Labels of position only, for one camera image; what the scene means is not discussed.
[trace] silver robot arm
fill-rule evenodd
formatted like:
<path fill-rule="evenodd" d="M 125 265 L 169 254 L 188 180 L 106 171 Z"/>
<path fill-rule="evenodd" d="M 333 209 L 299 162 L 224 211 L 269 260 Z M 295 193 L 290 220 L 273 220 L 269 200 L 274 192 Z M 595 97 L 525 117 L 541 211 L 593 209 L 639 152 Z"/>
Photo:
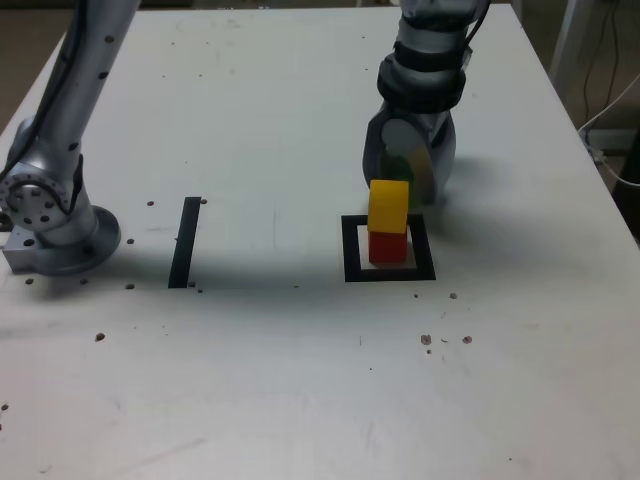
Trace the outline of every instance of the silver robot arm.
<path fill-rule="evenodd" d="M 34 117 L 22 122 L 0 173 L 0 206 L 15 227 L 4 255 L 14 272 L 63 275 L 118 246 L 115 217 L 94 207 L 82 178 L 82 134 L 140 0 L 77 0 Z"/>
<path fill-rule="evenodd" d="M 369 122 L 363 156 L 367 183 L 406 180 L 414 204 L 434 203 L 453 167 L 458 104 L 469 43 L 490 0 L 402 0 L 394 52 L 380 64 L 384 102 Z M 468 33 L 473 22 L 475 26 Z"/>
<path fill-rule="evenodd" d="M 44 275 L 91 268 L 120 242 L 108 211 L 85 190 L 82 134 L 140 0 L 76 0 L 36 115 L 22 122 L 0 172 L 0 207 L 15 223 L 4 255 L 12 270 Z M 451 171 L 449 109 L 465 83 L 469 42 L 489 0 L 404 0 L 394 53 L 380 65 L 380 112 L 367 131 L 365 178 L 406 178 L 432 202 Z M 476 26 L 467 35 L 468 27 Z"/>

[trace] black band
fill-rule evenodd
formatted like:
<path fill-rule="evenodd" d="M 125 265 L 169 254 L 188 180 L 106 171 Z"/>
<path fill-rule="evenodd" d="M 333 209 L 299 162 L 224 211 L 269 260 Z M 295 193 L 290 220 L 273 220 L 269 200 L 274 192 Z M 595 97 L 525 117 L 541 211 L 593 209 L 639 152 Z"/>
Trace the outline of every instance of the black band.
<path fill-rule="evenodd" d="M 459 70 L 462 68 L 465 52 L 462 48 L 444 53 L 423 53 L 412 50 L 400 42 L 396 42 L 393 49 L 393 56 L 400 65 L 417 72 Z"/>
<path fill-rule="evenodd" d="M 393 55 L 380 64 L 378 91 L 394 107 L 412 113 L 440 113 L 451 110 L 462 97 L 467 77 L 457 70 L 450 82 L 438 86 L 416 87 L 402 83 L 393 73 Z"/>

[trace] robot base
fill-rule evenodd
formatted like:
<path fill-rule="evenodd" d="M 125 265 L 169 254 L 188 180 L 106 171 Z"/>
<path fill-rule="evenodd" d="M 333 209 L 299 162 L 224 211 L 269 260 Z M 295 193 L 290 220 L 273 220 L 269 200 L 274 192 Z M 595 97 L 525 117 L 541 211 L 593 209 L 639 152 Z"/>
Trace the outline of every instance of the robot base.
<path fill-rule="evenodd" d="M 120 226 L 111 212 L 100 207 L 93 209 L 97 218 L 93 234 L 63 247 L 45 246 L 33 232 L 16 225 L 4 247 L 4 256 L 13 273 L 71 275 L 109 258 L 120 243 Z"/>

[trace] table surface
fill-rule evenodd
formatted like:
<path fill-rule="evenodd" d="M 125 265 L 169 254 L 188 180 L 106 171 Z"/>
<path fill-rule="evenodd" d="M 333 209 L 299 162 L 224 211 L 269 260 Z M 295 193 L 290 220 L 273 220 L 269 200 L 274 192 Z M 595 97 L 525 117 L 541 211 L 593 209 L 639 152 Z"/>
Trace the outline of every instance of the table surface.
<path fill-rule="evenodd" d="M 425 212 L 437 280 L 344 282 L 399 14 L 136 16 L 83 139 L 123 242 L 32 285 L 0 262 L 0 476 L 640 476 L 638 250 L 510 7 L 473 42 Z M 169 290 L 186 196 L 208 200 L 197 288 Z"/>

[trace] yellow block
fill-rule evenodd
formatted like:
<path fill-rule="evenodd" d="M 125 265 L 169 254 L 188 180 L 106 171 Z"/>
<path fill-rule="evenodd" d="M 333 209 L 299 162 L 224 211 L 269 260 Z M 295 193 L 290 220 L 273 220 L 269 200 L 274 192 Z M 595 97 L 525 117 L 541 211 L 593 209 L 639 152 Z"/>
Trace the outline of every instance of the yellow block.
<path fill-rule="evenodd" d="M 409 183 L 395 180 L 371 180 L 367 230 L 379 233 L 404 233 L 409 214 Z"/>

